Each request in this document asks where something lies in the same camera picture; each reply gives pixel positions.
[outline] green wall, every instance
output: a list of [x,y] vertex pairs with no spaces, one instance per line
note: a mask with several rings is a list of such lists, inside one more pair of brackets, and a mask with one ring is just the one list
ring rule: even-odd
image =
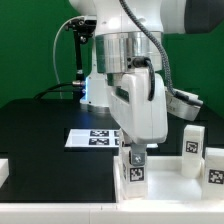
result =
[[[3,106],[13,99],[31,98],[56,84],[53,41],[60,26],[78,14],[68,0],[1,0],[0,15],[0,106]],[[83,51],[87,54],[88,46]],[[75,78],[74,54],[72,31],[64,31],[57,48],[62,82]],[[84,65],[89,67],[88,58]]]
[[[13,99],[32,98],[56,84],[53,41],[59,27],[78,14],[68,0],[1,0],[0,15],[1,107]],[[164,36],[174,86],[199,94],[224,117],[223,40],[224,23],[209,34]],[[83,47],[86,74],[90,70],[90,48]],[[75,78],[72,32],[60,36],[57,64],[62,82]]]
[[165,35],[176,88],[196,93],[224,117],[224,22],[208,34]]

